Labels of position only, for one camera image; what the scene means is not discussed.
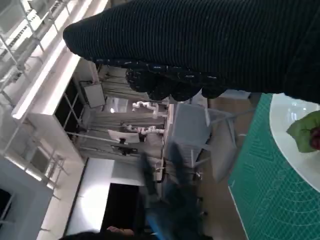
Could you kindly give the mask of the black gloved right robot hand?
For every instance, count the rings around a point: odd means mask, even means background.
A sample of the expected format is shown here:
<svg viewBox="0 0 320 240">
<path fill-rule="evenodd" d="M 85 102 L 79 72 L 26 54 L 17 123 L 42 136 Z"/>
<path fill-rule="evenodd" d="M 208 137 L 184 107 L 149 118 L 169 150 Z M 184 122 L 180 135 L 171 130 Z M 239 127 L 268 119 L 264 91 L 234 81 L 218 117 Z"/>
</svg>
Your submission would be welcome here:
<svg viewBox="0 0 320 240">
<path fill-rule="evenodd" d="M 227 90 L 320 101 L 317 0 L 132 0 L 70 24 L 69 50 L 151 100 Z"/>
</svg>

